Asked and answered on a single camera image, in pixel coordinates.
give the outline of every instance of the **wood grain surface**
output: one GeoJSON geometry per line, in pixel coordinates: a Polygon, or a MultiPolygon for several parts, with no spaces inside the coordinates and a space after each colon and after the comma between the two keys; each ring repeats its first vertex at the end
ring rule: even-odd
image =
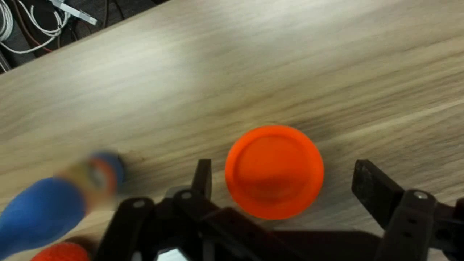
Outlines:
{"type": "Polygon", "coordinates": [[[214,202],[234,206],[228,150],[285,124],[318,144],[327,180],[305,215],[266,225],[381,234],[350,192],[359,158],[444,203],[464,196],[463,71],[460,0],[173,0],[0,79],[0,208],[101,150],[130,182],[72,235],[99,240],[121,201],[160,201],[199,158],[214,202]]]}

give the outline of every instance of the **round orange container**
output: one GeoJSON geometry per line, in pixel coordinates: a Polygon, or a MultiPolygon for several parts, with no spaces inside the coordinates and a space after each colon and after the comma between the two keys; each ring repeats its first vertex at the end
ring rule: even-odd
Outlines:
{"type": "Polygon", "coordinates": [[[234,144],[225,176],[230,193],[247,214],[282,221],[317,201],[324,163],[304,132],[270,125],[250,131],[234,144]]]}

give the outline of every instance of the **wooden table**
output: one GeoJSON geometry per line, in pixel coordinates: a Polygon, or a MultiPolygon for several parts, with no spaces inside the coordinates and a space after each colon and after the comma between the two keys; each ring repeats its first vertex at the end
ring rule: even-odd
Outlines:
{"type": "Polygon", "coordinates": [[[160,201],[199,158],[214,160],[214,201],[234,205],[228,150],[266,124],[308,134],[327,164],[320,201],[272,228],[379,234],[350,192],[359,158],[453,205],[464,195],[463,11],[460,0],[173,0],[0,79],[0,206],[101,150],[124,156],[130,183],[72,235],[101,238],[122,199],[160,201]]]}

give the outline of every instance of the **orange object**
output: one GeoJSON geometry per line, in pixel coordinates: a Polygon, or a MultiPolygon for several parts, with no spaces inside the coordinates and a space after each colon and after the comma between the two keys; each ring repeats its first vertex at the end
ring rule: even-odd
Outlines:
{"type": "Polygon", "coordinates": [[[250,131],[234,144],[225,176],[230,193],[247,214],[282,221],[317,201],[324,163],[305,134],[270,125],[250,131]]]}
{"type": "Polygon", "coordinates": [[[76,243],[60,243],[46,248],[31,261],[91,261],[91,256],[76,243]]]}

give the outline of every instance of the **tabletop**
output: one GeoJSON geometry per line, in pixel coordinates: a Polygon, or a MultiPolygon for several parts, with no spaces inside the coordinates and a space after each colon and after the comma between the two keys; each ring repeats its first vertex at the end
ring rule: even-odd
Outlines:
{"type": "Polygon", "coordinates": [[[463,11],[460,0],[169,2],[0,77],[0,209],[102,150],[122,156],[128,183],[70,235],[102,238],[118,203],[160,201],[201,158],[214,160],[214,202],[236,206],[228,150],[267,124],[304,131],[327,169],[317,203],[270,228],[381,234],[350,192],[359,158],[453,205],[464,183],[463,11]]]}

